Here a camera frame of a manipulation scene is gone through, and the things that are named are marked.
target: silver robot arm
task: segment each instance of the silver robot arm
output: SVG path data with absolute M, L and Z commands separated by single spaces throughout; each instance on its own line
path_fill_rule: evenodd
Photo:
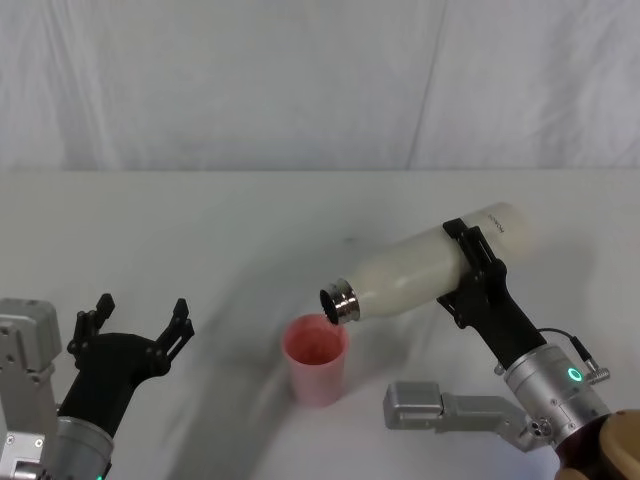
M 48 302 L 0 300 L 0 399 L 7 435 L 0 480 L 46 478 L 58 431 L 51 388 L 61 352 L 56 311 Z

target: green led light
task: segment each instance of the green led light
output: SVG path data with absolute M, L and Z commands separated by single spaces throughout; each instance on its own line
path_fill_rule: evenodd
M 578 370 L 577 368 L 571 367 L 569 370 L 567 370 L 567 373 L 569 374 L 569 378 L 571 380 L 575 380 L 576 382 L 582 381 L 582 373 L 580 373 L 580 370 Z

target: metal bracket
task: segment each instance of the metal bracket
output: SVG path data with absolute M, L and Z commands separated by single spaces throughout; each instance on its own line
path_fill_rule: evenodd
M 0 300 L 0 398 L 9 431 L 0 478 L 7 475 L 6 462 L 22 448 L 22 440 L 33 443 L 30 448 L 37 454 L 37 459 L 23 457 L 27 463 L 45 463 L 53 455 L 57 415 L 51 375 L 60 351 L 58 321 L 50 303 Z
M 440 394 L 435 382 L 396 382 L 384 398 L 387 428 L 444 432 L 493 432 L 518 450 L 548 445 L 536 436 L 523 410 L 497 396 Z
M 8 432 L 0 458 L 1 480 L 31 480 L 46 478 L 42 466 L 44 438 L 42 435 Z
M 586 380 L 587 382 L 589 382 L 589 385 L 595 385 L 611 378 L 611 372 L 609 372 L 609 369 L 598 365 L 598 362 L 596 362 L 593 358 L 585 360 L 584 363 L 589 369 L 589 373 L 587 373 L 586 376 Z

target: bottle spout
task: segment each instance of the bottle spout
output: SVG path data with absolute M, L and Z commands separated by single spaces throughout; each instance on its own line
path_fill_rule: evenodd
M 356 293 L 344 279 L 320 290 L 320 303 L 325 315 L 334 325 L 360 319 L 360 305 Z

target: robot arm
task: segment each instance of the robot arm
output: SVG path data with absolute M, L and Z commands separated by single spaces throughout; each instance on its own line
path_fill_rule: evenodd
M 500 222 L 495 223 L 500 232 L 508 230 L 502 228 Z M 495 373 L 503 375 L 522 409 L 501 397 L 460 397 L 440 394 L 438 385 L 432 382 L 398 382 L 389 386 L 384 400 L 387 426 L 393 429 L 434 428 L 436 432 L 495 432 L 522 451 L 552 446 L 566 471 L 573 469 L 587 478 L 614 478 L 606 462 L 601 460 L 599 446 L 600 430 L 611 412 L 591 388 L 592 384 L 609 377 L 608 370 L 600 368 L 575 337 L 567 335 L 589 369 L 588 375 L 584 375 L 558 346 L 546 342 L 540 332 L 548 329 L 537 329 L 509 295 L 506 266 L 496 258 L 479 226 L 469 228 L 463 220 L 455 219 L 446 222 L 443 230 L 448 240 L 431 234 L 437 241 L 430 238 L 429 242 L 421 240 L 418 244 L 416 240 L 411 255 L 400 252 L 400 247 L 392 247 L 388 254 L 383 253 L 370 264 L 359 267 L 356 272 L 369 274 L 368 277 L 354 274 L 356 281 L 352 283 L 359 285 L 360 291 L 354 290 L 351 283 L 347 283 L 349 288 L 332 285 L 322 291 L 325 312 L 332 323 L 361 319 L 362 312 L 367 309 L 374 313 L 369 299 L 375 294 L 403 304 L 406 308 L 394 310 L 399 313 L 416 305 L 413 297 L 412 302 L 405 300 L 409 296 L 399 286 L 412 288 L 413 293 L 424 292 L 423 301 L 429 301 L 430 294 L 436 289 L 428 282 L 431 279 L 439 281 L 436 273 L 448 278 L 452 273 L 461 272 L 457 287 L 440 294 L 438 302 L 452 315 L 458 327 L 471 326 L 479 333 L 498 360 Z M 457 258 L 453 253 L 455 248 L 452 251 L 444 247 L 452 240 L 466 261 L 464 268 L 457 267 L 453 261 Z M 429 256 L 432 250 L 442 257 Z M 410 275 L 422 267 L 415 266 L 415 261 L 404 261 L 409 257 L 431 262 L 423 267 L 430 274 Z M 442 259 L 443 265 L 456 267 L 439 269 L 438 258 Z M 384 268 L 388 269 L 390 277 L 384 285 L 396 290 L 379 288 L 383 284 L 380 270 Z M 414 278 L 423 281 L 414 282 Z M 444 282 L 438 283 L 438 289 L 443 285 Z M 376 312 L 386 313 L 377 305 L 376 309 Z
M 61 346 L 55 309 L 34 300 L 0 301 L 0 396 L 8 428 L 0 480 L 106 477 L 113 437 L 135 389 L 168 373 L 194 334 L 184 299 L 155 341 L 100 334 L 114 307 L 105 294 L 95 310 L 78 314 L 67 350 L 79 372 L 56 412 L 51 374 Z

